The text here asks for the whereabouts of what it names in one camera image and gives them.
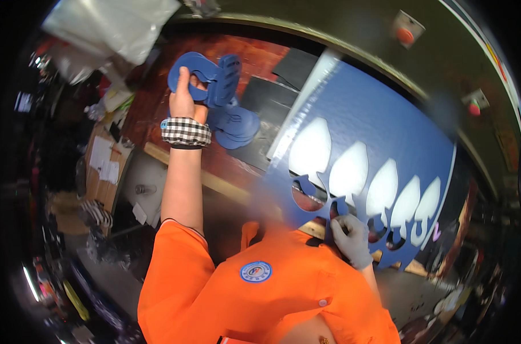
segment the circular logo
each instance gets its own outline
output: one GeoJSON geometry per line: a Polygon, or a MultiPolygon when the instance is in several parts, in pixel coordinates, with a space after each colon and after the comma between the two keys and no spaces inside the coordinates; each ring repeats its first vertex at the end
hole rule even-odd
{"type": "Polygon", "coordinates": [[[241,278],[246,282],[261,283],[272,275],[272,267],[265,261],[254,261],[241,268],[241,278]]]}

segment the red emergency stop button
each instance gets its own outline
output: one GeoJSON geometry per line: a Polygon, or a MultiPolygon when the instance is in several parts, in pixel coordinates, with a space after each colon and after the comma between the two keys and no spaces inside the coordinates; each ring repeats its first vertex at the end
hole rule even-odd
{"type": "Polygon", "coordinates": [[[396,30],[396,38],[404,45],[410,45],[415,40],[411,31],[406,28],[398,28],[398,30],[396,30]]]}
{"type": "Polygon", "coordinates": [[[470,103],[468,106],[468,112],[470,112],[473,116],[479,116],[480,115],[480,107],[475,102],[470,103]]]}

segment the orange shirt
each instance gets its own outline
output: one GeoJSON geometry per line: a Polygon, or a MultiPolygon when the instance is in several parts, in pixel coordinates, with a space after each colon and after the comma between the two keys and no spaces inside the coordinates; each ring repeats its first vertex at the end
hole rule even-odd
{"type": "MultiPolygon", "coordinates": [[[[244,225],[244,237],[247,226],[255,225],[244,225]]],[[[298,230],[265,235],[215,269],[201,235],[165,220],[138,304],[147,342],[278,343],[319,314],[337,343],[399,343],[363,276],[324,244],[306,245],[309,238],[298,230]]]]}

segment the stack of blue foam pieces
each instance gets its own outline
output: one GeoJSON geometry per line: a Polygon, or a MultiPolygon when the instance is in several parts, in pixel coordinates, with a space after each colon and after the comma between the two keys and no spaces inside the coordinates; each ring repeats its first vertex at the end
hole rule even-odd
{"type": "Polygon", "coordinates": [[[167,84],[172,92],[176,92],[178,70],[182,66],[202,83],[207,83],[207,91],[190,84],[189,92],[193,100],[203,101],[209,107],[207,124],[214,131],[216,141],[226,149],[249,144],[260,128],[260,120],[254,112],[239,107],[235,99],[241,73],[239,57],[224,55],[216,65],[198,52],[183,54],[168,73],[167,84]]]}

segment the checkered sleeve cover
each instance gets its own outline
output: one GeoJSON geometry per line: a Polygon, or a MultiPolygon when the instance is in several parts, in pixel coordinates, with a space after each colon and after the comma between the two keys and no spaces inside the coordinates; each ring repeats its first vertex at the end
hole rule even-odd
{"type": "Polygon", "coordinates": [[[207,146],[211,129],[189,117],[169,117],[161,122],[161,138],[174,145],[207,146]]]}

